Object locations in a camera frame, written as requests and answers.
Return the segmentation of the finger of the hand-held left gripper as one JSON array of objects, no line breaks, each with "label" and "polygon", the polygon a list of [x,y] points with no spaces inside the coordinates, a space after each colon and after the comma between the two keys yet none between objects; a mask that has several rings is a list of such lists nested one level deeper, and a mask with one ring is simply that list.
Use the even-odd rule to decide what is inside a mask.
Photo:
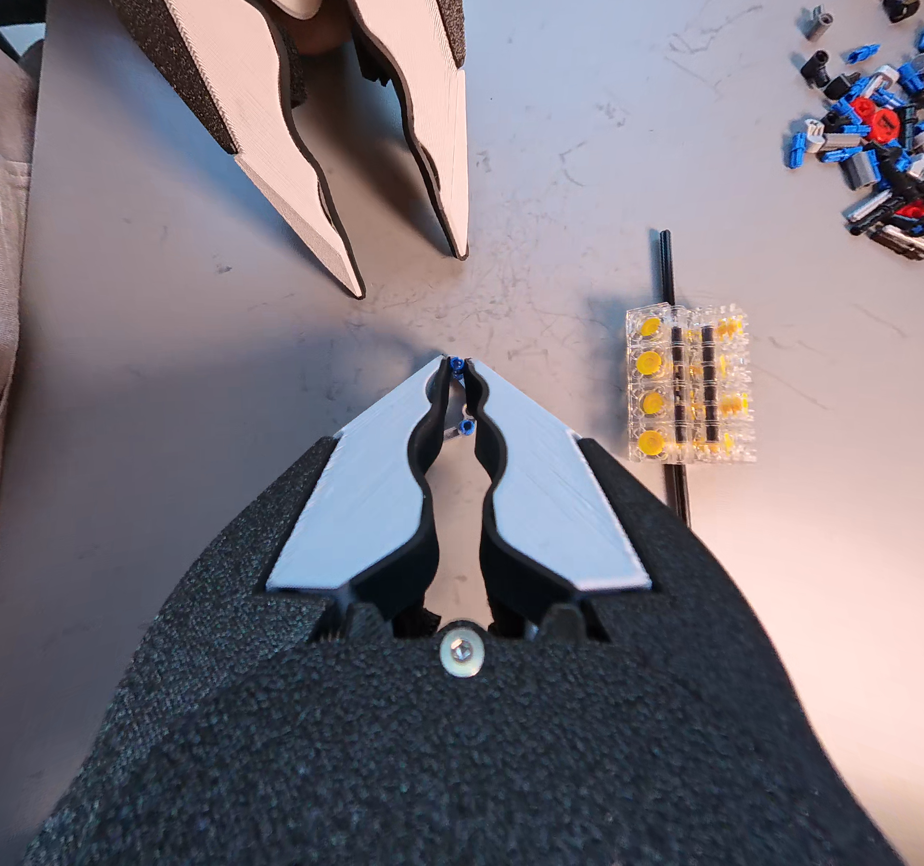
[{"label": "finger of the hand-held left gripper", "polygon": [[390,80],[406,141],[457,259],[468,258],[463,0],[347,0],[363,74]]},{"label": "finger of the hand-held left gripper", "polygon": [[236,144],[235,160],[329,273],[364,282],[325,176],[295,128],[283,41],[252,0],[164,0]]}]

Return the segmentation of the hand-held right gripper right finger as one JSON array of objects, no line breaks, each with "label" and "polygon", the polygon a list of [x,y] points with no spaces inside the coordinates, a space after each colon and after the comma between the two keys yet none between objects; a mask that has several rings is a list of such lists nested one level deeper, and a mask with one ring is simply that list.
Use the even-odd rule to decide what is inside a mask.
[{"label": "hand-held right gripper right finger", "polygon": [[482,362],[466,362],[476,456],[491,478],[483,530],[579,593],[652,581],[578,443],[581,437]]}]

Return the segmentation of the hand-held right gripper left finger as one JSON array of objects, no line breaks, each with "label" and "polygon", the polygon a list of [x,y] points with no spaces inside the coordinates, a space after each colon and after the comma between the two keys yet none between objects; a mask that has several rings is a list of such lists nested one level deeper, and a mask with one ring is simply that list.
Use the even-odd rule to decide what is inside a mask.
[{"label": "hand-held right gripper left finger", "polygon": [[422,602],[439,556],[425,473],[443,445],[451,378],[449,358],[436,357],[336,435],[267,591]]}]

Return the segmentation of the person's left hand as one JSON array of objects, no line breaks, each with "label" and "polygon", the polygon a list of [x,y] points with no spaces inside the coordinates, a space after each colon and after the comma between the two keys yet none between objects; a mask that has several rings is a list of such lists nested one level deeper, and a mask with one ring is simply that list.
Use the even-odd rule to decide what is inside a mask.
[{"label": "person's left hand", "polygon": [[318,12],[309,19],[291,17],[271,1],[262,1],[273,20],[294,41],[300,55],[325,54],[350,38],[350,14],[345,0],[323,0]]}]

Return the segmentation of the black axle rod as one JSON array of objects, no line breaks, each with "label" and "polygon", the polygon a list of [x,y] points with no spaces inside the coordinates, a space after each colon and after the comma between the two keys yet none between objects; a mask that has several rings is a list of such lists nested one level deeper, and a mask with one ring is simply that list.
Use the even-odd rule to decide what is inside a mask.
[{"label": "black axle rod", "polygon": [[676,307],[676,291],[673,264],[672,235],[667,229],[659,233],[661,265],[661,286],[664,303],[671,308],[671,354],[673,390],[673,428],[676,443],[676,458],[664,467],[665,492],[669,506],[689,527],[690,509],[687,487],[687,468],[683,461],[687,453],[691,425],[687,408],[687,357],[685,328]]}]

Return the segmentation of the clear block with yellow pistons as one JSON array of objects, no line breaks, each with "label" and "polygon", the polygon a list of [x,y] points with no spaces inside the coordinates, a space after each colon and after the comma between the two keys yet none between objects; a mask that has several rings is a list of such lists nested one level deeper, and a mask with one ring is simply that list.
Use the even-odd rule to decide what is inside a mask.
[{"label": "clear block with yellow pistons", "polygon": [[756,459],[746,327],[735,305],[627,311],[630,460]]}]

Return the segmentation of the pile of mixed building parts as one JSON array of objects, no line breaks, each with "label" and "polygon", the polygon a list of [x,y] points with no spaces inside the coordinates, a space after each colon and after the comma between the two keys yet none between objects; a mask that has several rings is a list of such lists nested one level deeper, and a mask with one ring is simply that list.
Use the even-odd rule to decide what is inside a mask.
[{"label": "pile of mixed building parts", "polygon": [[793,124],[783,153],[788,169],[811,159],[836,167],[864,198],[846,212],[845,227],[898,256],[923,260],[923,35],[904,62],[870,68],[879,43],[843,52],[845,67],[815,50],[801,63],[803,81],[822,99],[818,117]]}]

